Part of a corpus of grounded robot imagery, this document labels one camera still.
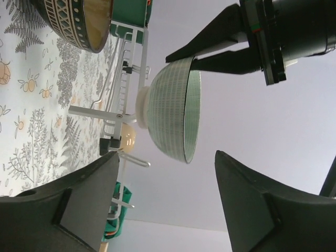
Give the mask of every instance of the dish rack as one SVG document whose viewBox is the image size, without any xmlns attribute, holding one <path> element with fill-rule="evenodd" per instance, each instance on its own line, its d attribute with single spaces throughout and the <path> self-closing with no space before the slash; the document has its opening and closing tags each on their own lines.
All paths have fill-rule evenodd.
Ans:
<svg viewBox="0 0 336 252">
<path fill-rule="evenodd" d="M 149 34 L 146 27 L 138 27 L 116 21 L 112 21 L 111 23 L 117 26 L 116 29 L 117 42 L 114 52 L 112 54 L 112 63 L 109 67 L 108 75 L 102 88 L 101 95 L 98 100 L 92 102 L 90 108 L 70 106 L 69 113 L 78 116 L 80 115 L 85 117 L 102 119 L 103 130 L 99 142 L 100 155 L 104 155 L 109 151 L 117 151 L 119 157 L 124 159 L 123 166 L 121 169 L 119 194 L 113 196 L 110 212 L 108 215 L 108 219 L 117 220 L 117 231 L 118 231 L 121 207 L 123 206 L 127 208 L 134 208 L 133 205 L 127 204 L 122 201 L 126 162 L 130 161 L 142 167 L 150 166 L 149 162 L 139 159 L 130 154 L 124 153 L 122 150 L 119 150 L 121 144 L 122 124 L 135 123 L 137 121 L 135 114 L 126 114 L 128 92 L 130 88 L 129 87 L 130 78 L 133 73 L 139 74 L 139 84 L 138 84 L 138 91 L 139 91 L 142 87 L 144 87 L 145 80 L 148 79 L 150 74 L 150 67 L 146 65 Z M 130 28 L 132 31 L 125 33 L 121 38 L 120 35 L 118 34 L 119 26 Z M 133 63 L 138 32 L 143 32 L 142 56 L 140 66 L 137 66 Z M 132 37 L 131 41 L 127 40 L 127 36 Z M 111 78 L 112 69 L 115 64 L 116 58 L 118 59 L 117 66 L 113 76 L 112 83 L 110 83 L 109 80 Z M 100 102 L 103 101 L 104 94 L 106 93 L 109 84 L 110 84 L 110 90 L 108 91 L 107 103 L 104 110 L 101 111 L 94 109 L 96 104 L 99 104 Z"/>
</svg>

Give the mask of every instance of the checkered bowl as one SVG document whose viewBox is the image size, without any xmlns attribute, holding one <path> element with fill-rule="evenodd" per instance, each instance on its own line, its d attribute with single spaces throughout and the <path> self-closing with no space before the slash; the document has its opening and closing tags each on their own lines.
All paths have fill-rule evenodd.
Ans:
<svg viewBox="0 0 336 252">
<path fill-rule="evenodd" d="M 201 107 L 201 74 L 190 70 L 193 57 L 170 63 L 139 91 L 136 119 L 155 145 L 173 159 L 193 159 Z"/>
</svg>

